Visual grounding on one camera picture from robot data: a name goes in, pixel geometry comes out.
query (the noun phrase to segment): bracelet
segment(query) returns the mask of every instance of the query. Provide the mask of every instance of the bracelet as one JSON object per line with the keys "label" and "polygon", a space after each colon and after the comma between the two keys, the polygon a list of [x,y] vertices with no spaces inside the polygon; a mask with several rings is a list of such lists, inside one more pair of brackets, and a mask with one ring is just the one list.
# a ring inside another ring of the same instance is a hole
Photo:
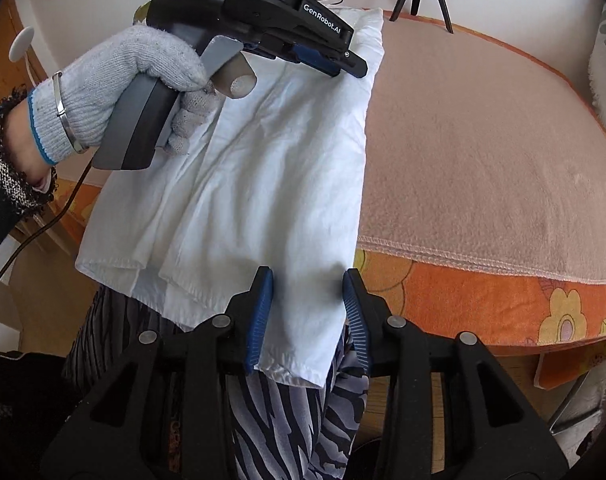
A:
{"label": "bracelet", "polygon": [[56,116],[61,120],[61,125],[65,131],[65,135],[72,145],[75,152],[81,154],[87,151],[87,148],[83,146],[76,138],[72,127],[69,124],[67,118],[67,110],[63,106],[63,98],[61,97],[61,76],[63,73],[59,70],[52,76],[52,83],[54,83],[54,100],[56,101]]}

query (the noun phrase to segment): zebra print pants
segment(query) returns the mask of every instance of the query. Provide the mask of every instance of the zebra print pants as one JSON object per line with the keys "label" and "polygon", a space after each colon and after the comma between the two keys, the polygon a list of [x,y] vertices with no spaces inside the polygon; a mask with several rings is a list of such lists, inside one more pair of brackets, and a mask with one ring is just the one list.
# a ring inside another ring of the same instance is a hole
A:
{"label": "zebra print pants", "polygon": [[[145,330],[161,336],[181,332],[141,302],[101,286],[67,357],[64,378],[86,393]],[[347,328],[324,388],[292,388],[260,372],[228,377],[240,480],[343,478],[368,385]]]}

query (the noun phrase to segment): person's arm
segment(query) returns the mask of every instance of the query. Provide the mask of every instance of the person's arm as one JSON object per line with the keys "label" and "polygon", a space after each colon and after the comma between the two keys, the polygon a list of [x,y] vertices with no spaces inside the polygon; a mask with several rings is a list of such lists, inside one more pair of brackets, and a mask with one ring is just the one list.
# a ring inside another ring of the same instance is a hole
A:
{"label": "person's arm", "polygon": [[[166,150],[187,153],[188,138],[219,99],[190,45],[144,25],[101,43],[63,71],[62,102],[82,146],[100,145],[114,105],[140,72],[184,92]],[[53,199],[52,167],[74,153],[56,112],[51,79],[29,96],[15,92],[0,104],[0,243],[20,218]]]}

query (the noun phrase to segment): round metal pivot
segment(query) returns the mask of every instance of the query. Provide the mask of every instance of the round metal pivot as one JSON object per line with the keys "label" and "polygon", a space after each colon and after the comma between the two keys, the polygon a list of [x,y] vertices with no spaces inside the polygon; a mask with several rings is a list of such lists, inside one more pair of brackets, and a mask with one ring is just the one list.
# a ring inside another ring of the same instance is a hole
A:
{"label": "round metal pivot", "polygon": [[403,328],[407,325],[407,320],[401,316],[390,316],[387,318],[387,324],[392,328]]}
{"label": "round metal pivot", "polygon": [[473,346],[478,342],[478,337],[472,332],[461,332],[461,335],[459,335],[459,339],[461,339],[461,342],[464,345],[468,346]]}
{"label": "round metal pivot", "polygon": [[221,314],[220,316],[216,316],[214,319],[212,319],[212,325],[214,325],[216,328],[225,328],[226,326],[229,326],[230,323],[232,323],[232,320],[229,319],[229,316],[226,316],[225,314]]}
{"label": "round metal pivot", "polygon": [[157,337],[158,335],[154,330],[145,330],[145,332],[138,336],[138,340],[144,345],[151,345],[157,340]]}

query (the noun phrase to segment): white knit glove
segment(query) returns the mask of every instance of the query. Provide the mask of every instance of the white knit glove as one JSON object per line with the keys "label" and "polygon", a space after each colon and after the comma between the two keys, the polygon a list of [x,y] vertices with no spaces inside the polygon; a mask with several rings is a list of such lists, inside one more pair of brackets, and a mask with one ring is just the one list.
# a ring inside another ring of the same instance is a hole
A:
{"label": "white knit glove", "polygon": [[[187,153],[189,137],[216,109],[219,99],[194,49],[145,25],[127,28],[65,68],[61,97],[73,133],[84,146],[99,146],[116,101],[140,72],[188,92],[182,96],[183,109],[173,120],[166,147],[170,153]],[[72,155],[74,149],[56,116],[51,79],[38,85],[28,104],[32,132],[45,161],[54,166]]]}

